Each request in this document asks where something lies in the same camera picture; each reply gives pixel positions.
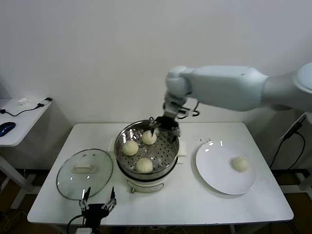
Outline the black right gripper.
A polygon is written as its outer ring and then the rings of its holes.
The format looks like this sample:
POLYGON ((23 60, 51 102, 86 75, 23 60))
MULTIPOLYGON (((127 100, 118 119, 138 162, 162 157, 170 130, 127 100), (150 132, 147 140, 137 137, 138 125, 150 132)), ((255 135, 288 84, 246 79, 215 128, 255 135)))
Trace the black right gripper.
POLYGON ((156 119, 149 118, 149 130, 151 134, 154 134, 156 128, 163 131, 168 131, 168 142, 170 144, 175 143, 180 137, 180 127, 178 122, 176 122, 173 118, 160 116, 156 119))

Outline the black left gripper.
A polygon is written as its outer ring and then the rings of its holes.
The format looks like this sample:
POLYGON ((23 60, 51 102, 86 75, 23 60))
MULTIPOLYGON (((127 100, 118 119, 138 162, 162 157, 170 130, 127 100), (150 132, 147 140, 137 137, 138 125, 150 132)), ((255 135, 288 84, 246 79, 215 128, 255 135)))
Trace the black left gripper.
POLYGON ((116 204, 116 195, 114 187, 111 190, 110 200, 106 204, 89 204, 87 202, 90 196, 91 187, 83 189, 79 206, 82 210, 82 215, 85 218, 85 227, 99 227, 101 220, 109 215, 109 210, 112 210, 116 204))

